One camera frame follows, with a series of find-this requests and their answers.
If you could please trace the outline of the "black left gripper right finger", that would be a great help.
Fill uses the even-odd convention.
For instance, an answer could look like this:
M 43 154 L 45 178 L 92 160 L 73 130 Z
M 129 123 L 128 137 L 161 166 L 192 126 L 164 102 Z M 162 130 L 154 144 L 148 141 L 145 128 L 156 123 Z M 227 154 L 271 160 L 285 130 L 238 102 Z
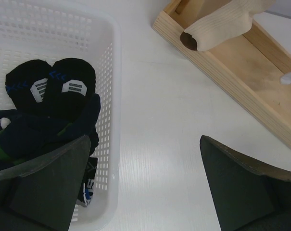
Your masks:
M 209 136 L 200 150 L 220 229 L 291 231 L 291 172 Z

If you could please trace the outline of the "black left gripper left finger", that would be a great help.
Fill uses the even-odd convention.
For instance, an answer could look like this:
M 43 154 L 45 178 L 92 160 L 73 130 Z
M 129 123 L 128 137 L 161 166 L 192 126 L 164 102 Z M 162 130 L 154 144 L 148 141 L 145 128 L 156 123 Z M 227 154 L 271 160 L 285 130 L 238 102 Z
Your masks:
M 0 231 L 67 231 L 89 151 L 82 136 L 0 171 Z

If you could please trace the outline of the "black sock with white patch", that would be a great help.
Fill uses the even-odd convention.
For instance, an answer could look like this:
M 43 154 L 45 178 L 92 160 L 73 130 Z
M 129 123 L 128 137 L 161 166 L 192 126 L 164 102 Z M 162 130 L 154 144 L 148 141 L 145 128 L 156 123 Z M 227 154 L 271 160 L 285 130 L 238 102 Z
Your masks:
M 56 61 L 48 72 L 43 109 L 50 117 L 73 121 L 96 88 L 96 73 L 88 62 L 77 58 Z

